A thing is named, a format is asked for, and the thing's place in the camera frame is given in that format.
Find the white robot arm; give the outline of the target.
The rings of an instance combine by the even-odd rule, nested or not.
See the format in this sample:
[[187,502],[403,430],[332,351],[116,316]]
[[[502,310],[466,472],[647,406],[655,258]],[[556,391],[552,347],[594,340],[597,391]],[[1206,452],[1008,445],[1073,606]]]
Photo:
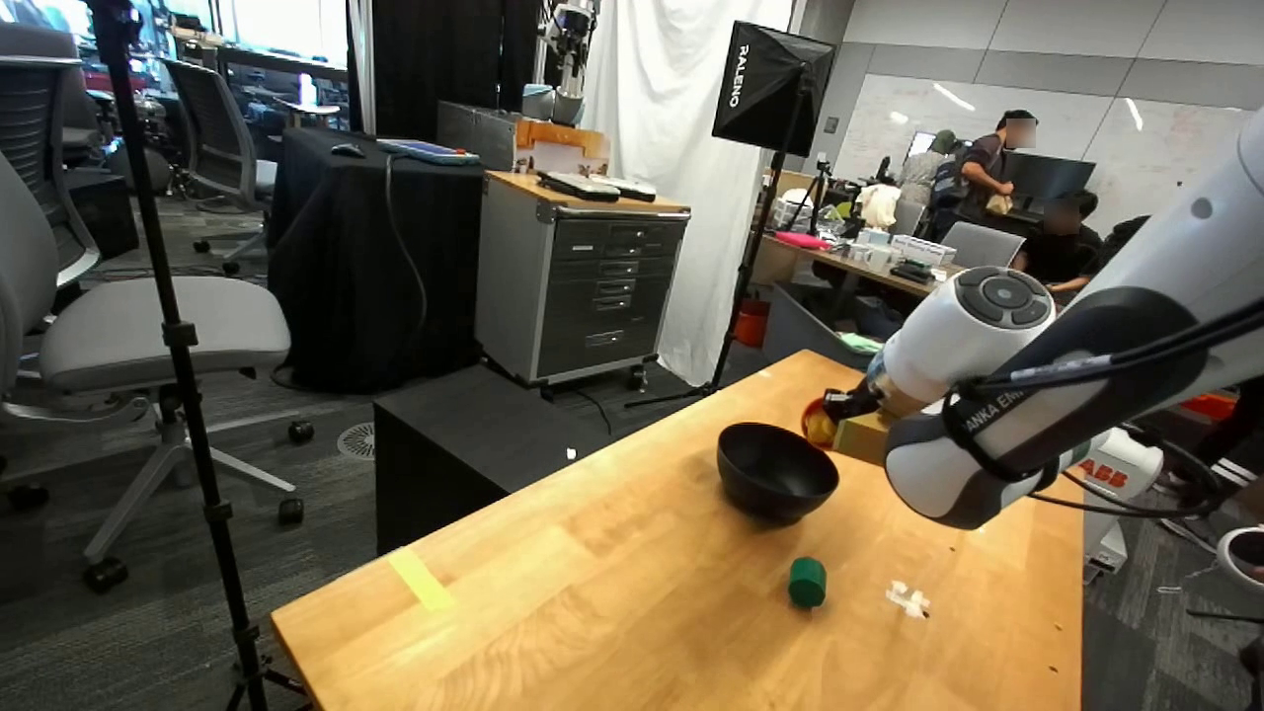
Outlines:
[[885,477],[933,520],[985,524],[1110,426],[1264,370],[1264,112],[1092,276],[1056,297],[964,270],[885,340]]

